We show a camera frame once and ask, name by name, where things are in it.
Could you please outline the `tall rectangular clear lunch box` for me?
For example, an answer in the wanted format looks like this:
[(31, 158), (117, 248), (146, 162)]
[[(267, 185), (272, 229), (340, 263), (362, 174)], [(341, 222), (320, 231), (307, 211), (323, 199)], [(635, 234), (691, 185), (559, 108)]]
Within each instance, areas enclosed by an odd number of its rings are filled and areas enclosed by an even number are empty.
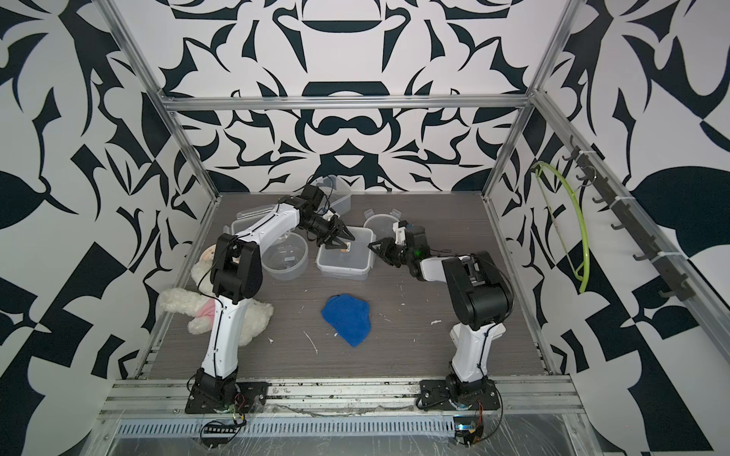
[(320, 177), (312, 184), (324, 193), (324, 199), (319, 205), (319, 214), (331, 209), (338, 216), (344, 216), (351, 210), (351, 188), (342, 177), (335, 175)]

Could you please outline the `round clear lunch box lid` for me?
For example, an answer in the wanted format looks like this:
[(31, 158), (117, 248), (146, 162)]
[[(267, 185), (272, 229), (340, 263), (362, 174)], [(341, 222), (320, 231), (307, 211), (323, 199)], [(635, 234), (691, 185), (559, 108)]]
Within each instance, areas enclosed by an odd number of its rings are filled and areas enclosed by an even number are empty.
[(380, 241), (381, 239), (395, 238), (395, 229), (401, 221), (402, 213), (393, 209), (390, 213), (378, 213), (373, 209), (368, 209), (364, 212), (365, 222), (363, 227), (370, 229), (374, 235), (375, 240)]

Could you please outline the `green bow saw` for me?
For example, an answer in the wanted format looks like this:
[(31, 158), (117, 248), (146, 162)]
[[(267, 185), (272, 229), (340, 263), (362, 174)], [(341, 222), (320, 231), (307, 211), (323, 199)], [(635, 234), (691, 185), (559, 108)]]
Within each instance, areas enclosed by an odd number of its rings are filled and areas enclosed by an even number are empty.
[(578, 294), (589, 288), (591, 274), (589, 230), (578, 192), (555, 166), (537, 161), (532, 174), (547, 209), (551, 229), (557, 235)]

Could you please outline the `blue microfiber cloth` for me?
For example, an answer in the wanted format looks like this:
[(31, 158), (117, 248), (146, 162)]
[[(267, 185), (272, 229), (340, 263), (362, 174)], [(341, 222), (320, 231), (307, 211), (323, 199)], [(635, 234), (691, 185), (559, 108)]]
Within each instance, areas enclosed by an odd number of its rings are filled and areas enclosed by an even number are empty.
[(329, 298), (321, 315), (353, 348), (359, 347), (372, 331), (369, 303), (349, 294)]

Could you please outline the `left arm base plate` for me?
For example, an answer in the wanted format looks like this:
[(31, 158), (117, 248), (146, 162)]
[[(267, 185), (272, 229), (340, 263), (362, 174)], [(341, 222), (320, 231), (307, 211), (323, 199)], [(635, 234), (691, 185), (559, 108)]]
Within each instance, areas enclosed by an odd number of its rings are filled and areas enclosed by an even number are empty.
[(195, 380), (190, 388), (186, 414), (247, 413), (264, 406), (267, 401), (267, 382), (228, 382), (201, 384)]

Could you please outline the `square clear lunch box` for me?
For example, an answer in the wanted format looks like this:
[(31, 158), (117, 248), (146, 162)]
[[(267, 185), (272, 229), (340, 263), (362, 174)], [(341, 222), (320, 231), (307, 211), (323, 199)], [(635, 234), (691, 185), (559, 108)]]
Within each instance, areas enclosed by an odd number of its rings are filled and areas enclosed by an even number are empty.
[(346, 242), (345, 249), (319, 248), (316, 265), (323, 277), (365, 281), (375, 263), (375, 253), (369, 244), (376, 240), (375, 233), (364, 227), (350, 227), (355, 236)]

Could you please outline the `clear rectangular lunch box lid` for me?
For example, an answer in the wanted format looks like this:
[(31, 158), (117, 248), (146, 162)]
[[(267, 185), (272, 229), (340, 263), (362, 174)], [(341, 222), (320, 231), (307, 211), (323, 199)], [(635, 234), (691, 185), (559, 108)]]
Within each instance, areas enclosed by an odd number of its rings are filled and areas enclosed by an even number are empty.
[(287, 233), (281, 227), (279, 222), (270, 222), (270, 214), (276, 214), (279, 210), (278, 204), (270, 204), (255, 207), (249, 210), (241, 211), (237, 214), (237, 218), (226, 226), (226, 234), (230, 235), (245, 235), (249, 233), (256, 234), (259, 238), (264, 237), (271, 238), (275, 234), (283, 236)]

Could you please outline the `white plush toy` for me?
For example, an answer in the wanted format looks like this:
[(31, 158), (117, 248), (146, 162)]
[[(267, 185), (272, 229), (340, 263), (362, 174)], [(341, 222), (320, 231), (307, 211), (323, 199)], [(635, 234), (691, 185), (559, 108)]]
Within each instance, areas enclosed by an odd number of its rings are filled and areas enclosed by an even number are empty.
[[(187, 315), (191, 320), (187, 323), (190, 334), (204, 334), (212, 330), (214, 322), (215, 304), (212, 298), (212, 284), (209, 269), (215, 256), (215, 247), (205, 249), (198, 262), (193, 265), (190, 277), (195, 291), (184, 288), (171, 288), (161, 292), (157, 299), (159, 311)], [(239, 346), (245, 347), (252, 340), (262, 334), (269, 325), (274, 314), (274, 306), (253, 299), (247, 307), (241, 326)]]

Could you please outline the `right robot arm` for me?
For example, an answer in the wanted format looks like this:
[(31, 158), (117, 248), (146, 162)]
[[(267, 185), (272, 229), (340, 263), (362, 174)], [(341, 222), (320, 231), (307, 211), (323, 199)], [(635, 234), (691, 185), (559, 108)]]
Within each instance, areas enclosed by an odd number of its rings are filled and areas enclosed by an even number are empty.
[(452, 328), (456, 352), (446, 385), (452, 397), (484, 391), (492, 343), (506, 332), (513, 313), (513, 285), (486, 251), (454, 254), (433, 249), (422, 226), (399, 222), (395, 235), (368, 245), (378, 258), (395, 268), (405, 266), (412, 277), (447, 285), (458, 324)]

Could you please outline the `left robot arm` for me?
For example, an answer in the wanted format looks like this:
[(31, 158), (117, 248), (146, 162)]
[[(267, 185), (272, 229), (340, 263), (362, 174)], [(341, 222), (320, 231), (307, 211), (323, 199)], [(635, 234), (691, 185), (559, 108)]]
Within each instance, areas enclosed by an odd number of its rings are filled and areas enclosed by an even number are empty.
[(215, 317), (205, 359), (191, 387), (194, 397), (230, 403), (236, 395), (241, 329), (252, 298), (262, 287), (262, 253), (296, 228), (328, 249), (343, 249), (355, 239), (338, 215), (317, 212), (320, 201), (320, 197), (285, 197), (248, 229), (219, 237), (209, 272)]

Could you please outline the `black wall hook rack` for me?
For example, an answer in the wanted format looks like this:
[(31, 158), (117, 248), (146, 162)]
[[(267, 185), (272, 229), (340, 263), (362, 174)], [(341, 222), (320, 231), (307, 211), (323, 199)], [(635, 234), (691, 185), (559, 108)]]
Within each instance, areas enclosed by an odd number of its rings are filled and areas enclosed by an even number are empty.
[(695, 298), (697, 292), (691, 284), (688, 269), (682, 265), (684, 256), (660, 233), (659, 226), (650, 220), (648, 213), (618, 180), (600, 154), (583, 148), (571, 136), (570, 153), (566, 160), (574, 162), (583, 171), (578, 180), (595, 188), (598, 196), (593, 201), (610, 210), (618, 220), (611, 228), (626, 231), (638, 246), (640, 252), (633, 258), (638, 262), (649, 262), (667, 285), (660, 296), (678, 298), (681, 302)]

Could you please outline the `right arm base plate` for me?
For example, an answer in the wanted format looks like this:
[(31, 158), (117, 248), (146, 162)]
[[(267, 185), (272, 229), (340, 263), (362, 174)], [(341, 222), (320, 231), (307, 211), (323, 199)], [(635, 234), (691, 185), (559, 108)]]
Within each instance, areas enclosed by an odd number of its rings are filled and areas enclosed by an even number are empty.
[(494, 382), (486, 377), (465, 383), (449, 375), (444, 380), (421, 380), (416, 407), (419, 410), (499, 410), (501, 399)]

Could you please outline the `round clear lunch box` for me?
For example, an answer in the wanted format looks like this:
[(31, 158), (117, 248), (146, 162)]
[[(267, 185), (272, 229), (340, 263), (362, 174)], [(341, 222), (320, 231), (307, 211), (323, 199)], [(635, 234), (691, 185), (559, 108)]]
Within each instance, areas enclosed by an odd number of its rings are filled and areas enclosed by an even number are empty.
[(291, 281), (305, 273), (308, 258), (306, 239), (290, 232), (277, 239), (262, 254), (262, 267), (273, 279)]

